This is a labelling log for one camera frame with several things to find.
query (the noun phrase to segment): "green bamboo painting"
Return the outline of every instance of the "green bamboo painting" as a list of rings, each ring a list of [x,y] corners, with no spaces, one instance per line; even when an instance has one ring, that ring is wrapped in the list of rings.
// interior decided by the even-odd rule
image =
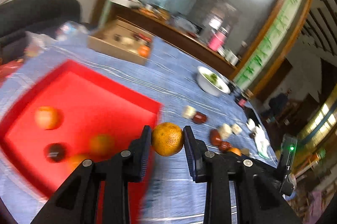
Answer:
[[[235,83],[246,89],[268,63],[286,32],[288,31],[302,0],[285,0],[282,8],[270,26],[266,35],[256,48],[248,62],[235,77]]]

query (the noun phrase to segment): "pink bottle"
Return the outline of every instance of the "pink bottle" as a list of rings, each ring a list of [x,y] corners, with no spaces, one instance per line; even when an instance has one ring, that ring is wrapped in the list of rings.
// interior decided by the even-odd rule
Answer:
[[[216,52],[224,44],[226,40],[226,34],[227,31],[222,27],[217,33],[213,35],[208,43],[208,47]]]

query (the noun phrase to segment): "person in dark clothing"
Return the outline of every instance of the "person in dark clothing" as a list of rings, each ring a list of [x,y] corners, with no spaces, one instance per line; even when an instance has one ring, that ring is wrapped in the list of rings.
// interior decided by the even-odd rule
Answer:
[[[271,98],[269,101],[270,109],[261,113],[261,116],[267,120],[279,115],[287,105],[289,99],[288,96],[291,92],[291,89],[288,89],[286,93],[280,93],[275,98]]]

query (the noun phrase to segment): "silver bolt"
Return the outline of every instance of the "silver bolt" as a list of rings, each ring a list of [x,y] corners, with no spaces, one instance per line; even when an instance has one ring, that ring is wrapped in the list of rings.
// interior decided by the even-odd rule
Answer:
[[[215,154],[214,154],[214,152],[212,152],[212,151],[206,151],[206,152],[205,152],[205,156],[208,157],[208,158],[213,158],[214,155],[215,155]]]
[[[92,161],[90,159],[86,159],[85,161],[83,161],[82,165],[84,167],[89,167],[92,164]]]
[[[121,152],[121,156],[123,158],[127,158],[129,155],[131,155],[131,152],[129,150],[124,150]]]
[[[250,159],[245,159],[243,161],[243,165],[245,165],[247,167],[251,167],[251,166],[253,166],[253,162]]]

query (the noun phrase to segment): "green vegetable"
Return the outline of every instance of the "green vegetable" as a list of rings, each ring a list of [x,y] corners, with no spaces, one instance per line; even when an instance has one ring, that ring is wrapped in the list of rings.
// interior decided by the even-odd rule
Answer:
[[[219,89],[222,89],[222,87],[219,84],[217,84],[217,82],[218,82],[218,76],[217,75],[212,73],[210,75],[204,74],[204,76],[205,76],[206,79],[208,79],[210,81],[211,84],[215,85]]]

